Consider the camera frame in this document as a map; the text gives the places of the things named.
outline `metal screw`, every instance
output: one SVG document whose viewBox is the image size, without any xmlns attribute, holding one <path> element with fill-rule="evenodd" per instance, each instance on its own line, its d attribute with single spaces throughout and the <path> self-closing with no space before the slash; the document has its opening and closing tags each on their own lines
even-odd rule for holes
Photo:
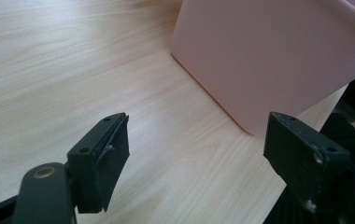
<svg viewBox="0 0 355 224">
<path fill-rule="evenodd" d="M 114 150 L 115 148 L 113 147 L 113 145 L 109 144 L 109 145 L 105 146 L 105 149 Z"/>
<path fill-rule="evenodd" d="M 36 179 L 41 179 L 41 178 L 49 177 L 54 174 L 55 174 L 55 167 L 45 166 L 45 167 L 42 167 L 42 168 L 36 170 L 35 173 L 33 174 L 33 176 Z"/>
<path fill-rule="evenodd" d="M 311 200 L 306 201 L 304 207 L 311 213 L 315 213 L 317 211 L 317 205 Z"/>
</svg>

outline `pink box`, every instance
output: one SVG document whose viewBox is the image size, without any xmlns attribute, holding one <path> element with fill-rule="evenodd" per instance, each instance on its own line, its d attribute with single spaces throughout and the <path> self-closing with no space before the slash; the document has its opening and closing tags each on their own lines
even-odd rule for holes
<svg viewBox="0 0 355 224">
<path fill-rule="evenodd" d="M 247 132 L 355 79 L 355 0 L 184 0 L 172 54 Z"/>
</svg>

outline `screw hole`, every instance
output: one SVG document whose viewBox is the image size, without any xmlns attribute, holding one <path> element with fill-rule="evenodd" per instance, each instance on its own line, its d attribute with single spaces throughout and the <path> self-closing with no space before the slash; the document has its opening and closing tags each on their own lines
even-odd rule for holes
<svg viewBox="0 0 355 224">
<path fill-rule="evenodd" d="M 82 148 L 79 150 L 79 153 L 87 153 L 90 149 L 89 148 Z"/>
<path fill-rule="evenodd" d="M 330 152 L 336 152 L 337 149 L 333 148 L 333 147 L 328 147 L 326 148 L 326 150 L 330 151 Z"/>
</svg>

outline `black bracket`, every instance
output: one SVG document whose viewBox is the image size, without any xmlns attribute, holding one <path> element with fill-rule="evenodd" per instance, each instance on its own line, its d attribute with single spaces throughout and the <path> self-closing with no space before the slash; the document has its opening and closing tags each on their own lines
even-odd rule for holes
<svg viewBox="0 0 355 224">
<path fill-rule="evenodd" d="M 304 222 L 294 223 L 324 223 L 317 218 L 336 221 L 355 216 L 355 165 L 350 165 L 350 153 L 345 148 L 299 119 L 271 112 L 263 155 L 287 184 L 281 202 L 298 202 L 304 208 L 302 212 L 293 204 L 280 203 L 264 223 L 275 223 L 275 217 L 279 218 L 277 223 L 291 223 L 300 217 L 315 219 L 301 218 Z"/>
<path fill-rule="evenodd" d="M 26 173 L 20 193 L 0 203 L 0 223 L 76 223 L 79 213 L 107 210 L 129 157 L 128 116 L 100 120 L 67 153 L 66 164 L 37 166 Z"/>
</svg>

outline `wooden table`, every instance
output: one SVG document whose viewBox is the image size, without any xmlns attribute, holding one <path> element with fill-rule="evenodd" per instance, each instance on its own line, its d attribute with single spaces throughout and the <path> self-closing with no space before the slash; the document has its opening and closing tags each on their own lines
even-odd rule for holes
<svg viewBox="0 0 355 224">
<path fill-rule="evenodd" d="M 79 223 L 262 223 L 284 183 L 170 54 L 180 0 L 0 1 L 0 202 L 101 118 L 130 115 L 107 213 Z M 317 129 L 342 90 L 299 116 Z"/>
</svg>

